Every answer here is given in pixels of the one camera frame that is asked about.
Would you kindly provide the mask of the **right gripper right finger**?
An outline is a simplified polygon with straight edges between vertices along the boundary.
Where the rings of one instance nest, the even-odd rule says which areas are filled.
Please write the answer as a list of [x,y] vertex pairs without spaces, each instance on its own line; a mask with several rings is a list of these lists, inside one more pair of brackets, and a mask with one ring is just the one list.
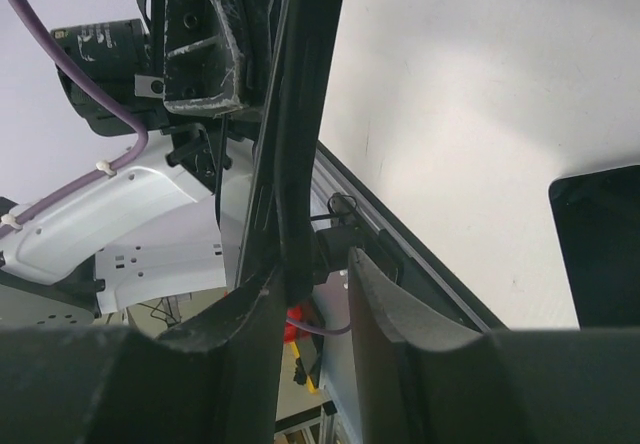
[[639,332],[477,332],[349,254],[367,443],[635,443]]

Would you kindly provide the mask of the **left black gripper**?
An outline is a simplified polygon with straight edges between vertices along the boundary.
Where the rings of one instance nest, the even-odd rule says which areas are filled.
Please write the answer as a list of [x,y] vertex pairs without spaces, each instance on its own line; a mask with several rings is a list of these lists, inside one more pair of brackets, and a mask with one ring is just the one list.
[[[279,13],[280,0],[165,0],[165,108],[184,116],[261,116]],[[165,126],[160,101],[135,94],[135,77],[150,73],[141,20],[58,28],[50,34],[147,130]],[[62,70],[57,73],[71,107],[94,133],[115,137],[133,132]]]

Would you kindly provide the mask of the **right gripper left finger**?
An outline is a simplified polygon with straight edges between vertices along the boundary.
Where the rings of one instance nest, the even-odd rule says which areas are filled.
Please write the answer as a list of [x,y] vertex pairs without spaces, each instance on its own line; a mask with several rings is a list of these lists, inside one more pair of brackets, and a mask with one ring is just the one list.
[[150,338],[125,326],[1,335],[5,443],[269,443],[286,302],[260,272]]

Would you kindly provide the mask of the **black phone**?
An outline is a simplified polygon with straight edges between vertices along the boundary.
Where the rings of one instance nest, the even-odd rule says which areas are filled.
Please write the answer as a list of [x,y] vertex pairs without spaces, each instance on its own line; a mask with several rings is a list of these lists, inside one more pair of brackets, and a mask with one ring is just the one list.
[[310,187],[343,0],[282,0],[236,282],[275,274],[293,307],[314,286]]

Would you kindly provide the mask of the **black smartphone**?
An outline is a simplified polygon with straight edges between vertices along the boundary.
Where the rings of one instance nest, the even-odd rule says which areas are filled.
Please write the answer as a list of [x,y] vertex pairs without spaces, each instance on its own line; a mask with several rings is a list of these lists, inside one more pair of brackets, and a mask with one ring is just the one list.
[[549,200],[579,325],[639,325],[639,167],[558,179]]

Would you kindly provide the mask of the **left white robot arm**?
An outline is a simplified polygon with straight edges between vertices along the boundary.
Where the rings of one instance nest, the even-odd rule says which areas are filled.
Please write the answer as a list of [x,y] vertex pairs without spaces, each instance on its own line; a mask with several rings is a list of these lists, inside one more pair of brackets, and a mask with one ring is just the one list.
[[137,19],[49,31],[10,0],[77,114],[99,135],[136,140],[43,199],[2,201],[5,327],[97,317],[103,250],[218,192],[227,143],[258,136],[279,0],[136,1]]

